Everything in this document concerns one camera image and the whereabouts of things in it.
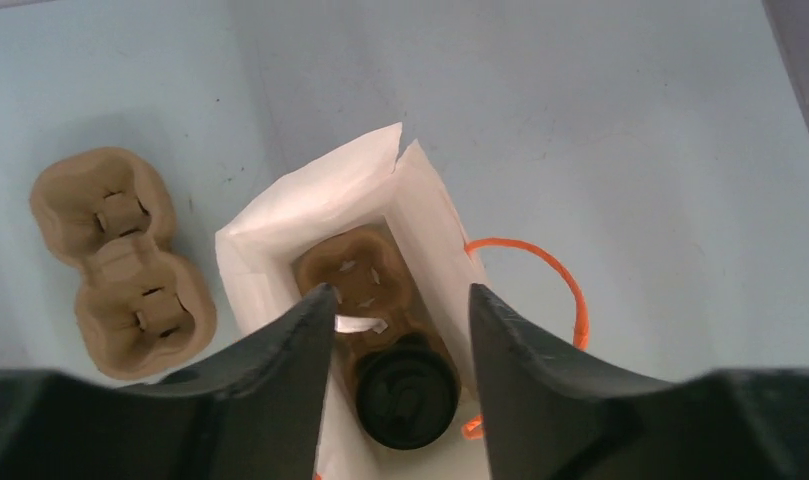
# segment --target cardboard cup holder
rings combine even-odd
[[[215,305],[201,273],[171,253],[174,208],[148,163],[120,148],[61,160],[30,206],[48,250],[81,274],[75,313],[100,371],[140,379],[210,343]]]
[[[337,334],[346,352],[345,386],[364,429],[394,449],[436,440],[456,411],[459,374],[388,228],[366,225],[324,240],[294,271],[302,295],[328,283],[338,314],[388,325],[382,333]]]

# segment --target black cup lid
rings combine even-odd
[[[457,400],[457,381],[445,359],[425,348],[398,346],[362,369],[357,415],[380,444],[413,450],[448,429]]]

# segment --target orange handle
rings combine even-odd
[[[569,273],[569,270],[554,258],[553,255],[538,246],[512,238],[482,238],[467,243],[463,249],[468,255],[471,255],[472,252],[483,247],[508,247],[525,250],[543,259],[545,263],[556,270],[557,273],[560,274],[560,278],[569,286],[569,290],[572,291],[572,295],[575,297],[575,335],[572,339],[572,344],[581,350],[586,350],[587,343],[589,342],[589,312],[587,311],[587,302],[584,300],[584,293],[581,291],[580,285],[578,285],[578,282],[572,277],[572,274]],[[483,415],[478,415],[463,425],[462,431],[463,438],[467,440],[483,438]]]

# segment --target molded pulp cup carrier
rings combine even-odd
[[[30,206],[51,253],[80,271],[77,323],[100,371],[139,379],[212,340],[215,305],[201,273],[171,253],[174,208],[144,160],[100,148],[57,162]]]

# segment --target white paper bag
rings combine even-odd
[[[487,283],[486,273],[463,251],[466,233],[419,144],[398,157],[400,136],[401,124],[376,130],[279,179],[216,234],[219,269],[239,327],[248,334],[300,299],[291,264],[301,254],[334,235],[385,221],[460,373],[458,412],[476,413],[468,292],[472,283]],[[418,454],[384,449],[363,433],[348,392],[331,379],[318,472],[323,480],[488,478],[481,442],[458,445],[465,442],[454,428],[459,424]],[[468,463],[457,468],[449,462]],[[482,472],[472,476],[473,468]]]

